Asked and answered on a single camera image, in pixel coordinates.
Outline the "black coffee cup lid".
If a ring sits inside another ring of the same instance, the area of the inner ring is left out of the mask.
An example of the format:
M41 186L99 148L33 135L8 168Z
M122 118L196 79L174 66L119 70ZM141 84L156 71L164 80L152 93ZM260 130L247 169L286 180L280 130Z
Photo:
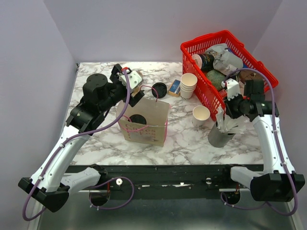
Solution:
M135 114L129 117L130 121L133 123L138 123L138 124L142 124L142 125L146 125L147 121L145 119L144 116L139 115L139 114Z

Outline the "white paper cup stack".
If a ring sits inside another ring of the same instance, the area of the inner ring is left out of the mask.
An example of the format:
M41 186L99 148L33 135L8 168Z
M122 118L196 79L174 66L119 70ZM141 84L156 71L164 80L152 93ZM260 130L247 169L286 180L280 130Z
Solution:
M188 100L196 89L198 78L192 73L185 73L180 79L180 96L184 100Z

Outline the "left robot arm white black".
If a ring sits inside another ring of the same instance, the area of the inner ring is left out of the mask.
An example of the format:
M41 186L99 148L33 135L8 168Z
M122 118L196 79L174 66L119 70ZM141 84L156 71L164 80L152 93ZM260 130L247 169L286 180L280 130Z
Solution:
M123 101L126 109L141 100L142 82L140 73L119 64L113 67L109 78L100 73L87 77L83 96L71 110L53 151L31 177L23 177L18 183L29 198L57 212L71 195L85 188L102 189L106 185L107 171L96 164L68 177L64 173L89 138L102 131L100 125L112 107Z

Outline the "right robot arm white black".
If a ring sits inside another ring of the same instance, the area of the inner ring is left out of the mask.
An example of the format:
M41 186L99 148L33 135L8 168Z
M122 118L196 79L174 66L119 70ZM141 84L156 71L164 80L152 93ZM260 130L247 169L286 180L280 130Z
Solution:
M279 112L273 101L267 101L263 80L247 80L244 94L233 79L223 83L227 97L226 114L232 119L246 116L253 124L263 155L263 172L257 173L244 166L234 166L221 175L223 186L230 188L239 183L251 192L256 201L289 202L305 184L302 174L297 174L291 164L279 125Z

